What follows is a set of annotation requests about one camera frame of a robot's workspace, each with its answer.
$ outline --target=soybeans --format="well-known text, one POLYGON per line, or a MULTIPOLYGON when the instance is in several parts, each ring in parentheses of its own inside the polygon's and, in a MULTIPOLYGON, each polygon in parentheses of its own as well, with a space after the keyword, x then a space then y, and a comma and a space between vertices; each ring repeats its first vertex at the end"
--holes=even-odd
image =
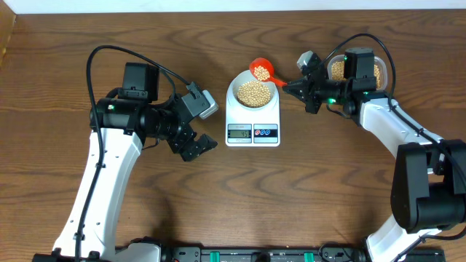
POLYGON ((266 81, 267 79, 270 78, 270 73, 267 69, 265 69, 265 67, 263 67, 262 65, 254 68, 254 76, 256 76, 256 78, 259 80, 259 81, 266 81))
POLYGON ((272 94, 265 84, 250 81, 240 87, 237 97, 244 106, 258 108, 265 106, 272 99, 272 94))

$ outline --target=plastic container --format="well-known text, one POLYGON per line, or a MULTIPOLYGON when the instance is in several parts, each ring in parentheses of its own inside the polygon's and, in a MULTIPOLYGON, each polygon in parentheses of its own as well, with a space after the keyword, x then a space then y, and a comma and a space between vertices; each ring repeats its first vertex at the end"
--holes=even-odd
MULTIPOLYGON (((327 65, 327 72, 328 78, 332 79, 332 65, 335 62, 342 62, 344 61, 344 55, 337 55, 330 60, 327 65)), ((379 67, 380 72, 380 88, 378 90, 385 90, 388 85, 388 74, 387 74, 387 66, 385 62, 380 59, 380 57, 374 56, 374 64, 379 67)))

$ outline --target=scale display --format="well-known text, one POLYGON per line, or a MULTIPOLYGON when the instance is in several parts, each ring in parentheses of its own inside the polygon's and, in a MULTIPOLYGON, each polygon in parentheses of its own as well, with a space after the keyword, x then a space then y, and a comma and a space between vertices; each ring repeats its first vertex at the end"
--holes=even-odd
POLYGON ((250 138, 249 130, 230 130, 228 134, 229 138, 250 138))

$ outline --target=white bowl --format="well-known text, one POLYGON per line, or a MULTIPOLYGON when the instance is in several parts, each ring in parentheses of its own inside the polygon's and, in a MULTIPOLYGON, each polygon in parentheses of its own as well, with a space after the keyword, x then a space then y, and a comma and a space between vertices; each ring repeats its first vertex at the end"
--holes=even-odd
POLYGON ((252 111, 257 111, 257 110, 262 110, 268 107, 272 107, 278 100, 277 86, 275 86, 273 82, 262 82, 263 85, 269 88, 270 95, 272 96, 270 101, 264 106, 261 106, 258 108, 251 108, 248 106, 244 106, 243 104, 239 102, 238 92, 240 91, 240 87, 244 85, 245 83, 251 82, 251 81, 258 81, 258 80, 253 76, 253 74, 249 70, 242 72, 235 79, 233 79, 226 93, 228 103, 230 103, 232 106, 241 106, 244 109, 252 110, 252 111))

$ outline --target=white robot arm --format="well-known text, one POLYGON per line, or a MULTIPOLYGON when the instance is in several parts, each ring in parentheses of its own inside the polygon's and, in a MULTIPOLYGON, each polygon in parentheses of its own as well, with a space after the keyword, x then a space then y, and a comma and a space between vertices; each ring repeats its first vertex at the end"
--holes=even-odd
MULTIPOLYGON (((392 104, 398 106, 396 100, 392 100, 392 104)), ((422 129, 422 126, 408 116, 400 107, 397 110, 405 118, 409 119, 411 123, 415 124, 418 129, 422 129)), ((417 134, 415 130, 410 128, 390 110, 388 98, 379 98, 363 103, 360 111, 360 124, 364 129, 372 132, 395 158, 399 145, 407 143, 431 144, 430 141, 417 134)), ((431 138, 434 138, 439 143, 442 140, 440 136, 426 129, 424 129, 424 132, 428 133, 431 138)), ((428 173, 433 173, 433 170, 426 170, 426 175, 428 173)), ((415 234, 408 234, 405 229, 398 225, 395 217, 391 215, 377 232, 367 238, 366 247, 372 261, 392 262, 399 254, 417 242, 419 237, 425 234, 436 235, 440 232, 441 230, 439 229, 424 229, 415 234)))
MULTIPOLYGON (((349 40, 358 36, 378 41, 393 65, 380 40, 366 33, 349 40)), ((465 166, 466 144, 460 140, 444 141, 406 114, 391 98, 392 94, 376 91, 371 48, 347 49, 344 59, 347 80, 328 79, 324 63, 334 52, 325 60, 311 51, 305 52, 297 63, 304 77, 289 82, 283 90, 305 103, 306 112, 311 114, 317 114, 321 104, 327 103, 329 111, 372 132, 396 158, 390 198, 393 215, 366 239, 366 256, 373 262, 402 261, 421 240, 441 239, 435 235, 442 229, 465 221, 466 182, 461 172, 465 167, 459 166, 465 166), (331 110, 328 104, 343 105, 344 113, 331 110), (444 182, 430 185, 428 175, 433 173, 444 175, 444 182)))

